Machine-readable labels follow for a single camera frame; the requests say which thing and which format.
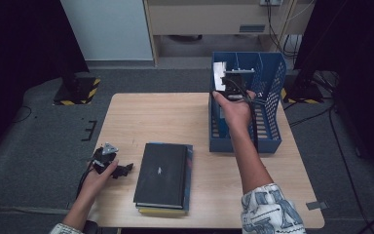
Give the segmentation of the beige wooden desk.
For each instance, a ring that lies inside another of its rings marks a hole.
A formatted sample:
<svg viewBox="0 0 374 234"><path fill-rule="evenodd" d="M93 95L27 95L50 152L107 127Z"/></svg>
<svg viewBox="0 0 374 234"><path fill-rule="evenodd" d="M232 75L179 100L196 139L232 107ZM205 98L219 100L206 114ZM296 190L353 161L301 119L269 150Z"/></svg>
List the beige wooden desk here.
<svg viewBox="0 0 374 234"><path fill-rule="evenodd" d="M302 36L317 0L143 0L153 61L214 51L278 52Z"/></svg>

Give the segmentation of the yellow book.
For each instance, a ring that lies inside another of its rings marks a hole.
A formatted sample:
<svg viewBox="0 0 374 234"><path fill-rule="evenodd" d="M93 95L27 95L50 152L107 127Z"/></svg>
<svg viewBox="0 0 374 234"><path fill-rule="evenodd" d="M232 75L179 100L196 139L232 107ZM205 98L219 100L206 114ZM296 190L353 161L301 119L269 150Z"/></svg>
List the yellow book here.
<svg viewBox="0 0 374 234"><path fill-rule="evenodd" d="M172 209L140 208L138 211L145 215L187 215L188 211Z"/></svg>

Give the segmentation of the black stand base yellow stripes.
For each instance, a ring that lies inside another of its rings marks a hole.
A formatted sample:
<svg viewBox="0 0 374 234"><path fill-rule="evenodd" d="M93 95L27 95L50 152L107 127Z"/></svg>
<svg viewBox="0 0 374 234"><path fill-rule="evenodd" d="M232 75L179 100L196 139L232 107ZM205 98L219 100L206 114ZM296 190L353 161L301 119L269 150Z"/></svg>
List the black stand base yellow stripes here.
<svg viewBox="0 0 374 234"><path fill-rule="evenodd" d="M323 95L311 77L292 72L285 75L281 89L281 98L285 103L322 103Z"/></svg>
<svg viewBox="0 0 374 234"><path fill-rule="evenodd" d="M100 83L89 71L74 72L69 68L60 71L60 78L62 84L53 99L54 105L89 104Z"/></svg>

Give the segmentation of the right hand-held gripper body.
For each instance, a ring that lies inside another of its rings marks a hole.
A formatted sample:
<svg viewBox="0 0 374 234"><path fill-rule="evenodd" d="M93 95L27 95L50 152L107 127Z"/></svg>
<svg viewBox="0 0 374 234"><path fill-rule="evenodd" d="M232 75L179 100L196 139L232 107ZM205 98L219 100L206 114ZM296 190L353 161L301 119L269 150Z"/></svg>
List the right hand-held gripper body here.
<svg viewBox="0 0 374 234"><path fill-rule="evenodd" d="M225 71L225 76L227 78L227 85L225 86L225 91L222 95L227 100L241 100L246 95L246 90L248 85L251 83L253 78L253 70L231 70Z"/></svg>

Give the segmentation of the black curtain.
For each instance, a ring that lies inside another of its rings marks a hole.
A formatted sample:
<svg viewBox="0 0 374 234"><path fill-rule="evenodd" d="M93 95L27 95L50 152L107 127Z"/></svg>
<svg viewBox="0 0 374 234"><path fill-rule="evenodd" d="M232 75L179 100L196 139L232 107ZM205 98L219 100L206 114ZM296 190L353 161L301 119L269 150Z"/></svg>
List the black curtain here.
<svg viewBox="0 0 374 234"><path fill-rule="evenodd" d="M374 0L317 0L296 60L298 83L334 71L334 96L362 156L374 160Z"/></svg>
<svg viewBox="0 0 374 234"><path fill-rule="evenodd" d="M60 0L0 0L0 138L28 89L61 77L77 94L87 70Z"/></svg>

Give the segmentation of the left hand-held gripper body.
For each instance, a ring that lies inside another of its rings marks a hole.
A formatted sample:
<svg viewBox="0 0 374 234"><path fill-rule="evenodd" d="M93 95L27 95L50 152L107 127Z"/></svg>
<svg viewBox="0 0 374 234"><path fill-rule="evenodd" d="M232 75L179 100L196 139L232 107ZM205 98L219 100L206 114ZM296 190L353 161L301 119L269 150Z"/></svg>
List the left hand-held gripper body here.
<svg viewBox="0 0 374 234"><path fill-rule="evenodd" d="M105 142L93 153L93 168L102 174L115 159L119 149L109 142Z"/></svg>

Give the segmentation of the person's right hand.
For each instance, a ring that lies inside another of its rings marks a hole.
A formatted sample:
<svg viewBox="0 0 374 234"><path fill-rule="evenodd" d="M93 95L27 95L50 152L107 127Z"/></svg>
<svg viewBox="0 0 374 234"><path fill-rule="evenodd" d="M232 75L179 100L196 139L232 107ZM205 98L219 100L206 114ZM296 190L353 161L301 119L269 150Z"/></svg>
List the person's right hand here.
<svg viewBox="0 0 374 234"><path fill-rule="evenodd" d="M227 125L231 132L247 132L251 122L251 112L245 100L229 101L219 92L213 91L212 96L221 106Z"/></svg>

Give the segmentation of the person's left hand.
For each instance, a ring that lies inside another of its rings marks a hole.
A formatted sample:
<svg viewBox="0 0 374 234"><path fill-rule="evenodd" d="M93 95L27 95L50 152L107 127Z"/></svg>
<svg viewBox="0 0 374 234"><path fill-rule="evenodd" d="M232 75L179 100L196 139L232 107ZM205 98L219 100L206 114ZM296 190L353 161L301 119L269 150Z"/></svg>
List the person's left hand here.
<svg viewBox="0 0 374 234"><path fill-rule="evenodd" d="M80 196L92 199L95 198L105 186L108 179L112 177L117 166L118 162L113 161L101 174L99 174L95 169L91 169L84 179Z"/></svg>

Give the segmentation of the white cabinet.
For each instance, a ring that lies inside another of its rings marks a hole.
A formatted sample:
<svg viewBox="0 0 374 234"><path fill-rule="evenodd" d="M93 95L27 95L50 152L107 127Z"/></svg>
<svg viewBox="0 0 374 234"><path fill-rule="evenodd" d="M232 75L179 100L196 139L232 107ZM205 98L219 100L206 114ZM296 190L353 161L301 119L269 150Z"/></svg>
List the white cabinet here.
<svg viewBox="0 0 374 234"><path fill-rule="evenodd" d="M60 0L85 60L152 60L143 0Z"/></svg>

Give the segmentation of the blue book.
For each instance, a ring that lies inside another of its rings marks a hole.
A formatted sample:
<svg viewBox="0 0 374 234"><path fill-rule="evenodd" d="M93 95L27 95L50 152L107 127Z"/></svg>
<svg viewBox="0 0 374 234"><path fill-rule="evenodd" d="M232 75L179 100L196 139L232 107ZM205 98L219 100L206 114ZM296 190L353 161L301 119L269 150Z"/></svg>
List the blue book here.
<svg viewBox="0 0 374 234"><path fill-rule="evenodd" d="M226 62L218 61L213 64L213 82L214 90L222 93L225 91L225 85L223 84L223 77L226 71ZM217 126L217 130L220 137L225 137L227 135L227 124L225 121L224 113L220 105L214 101L212 104L212 113Z"/></svg>

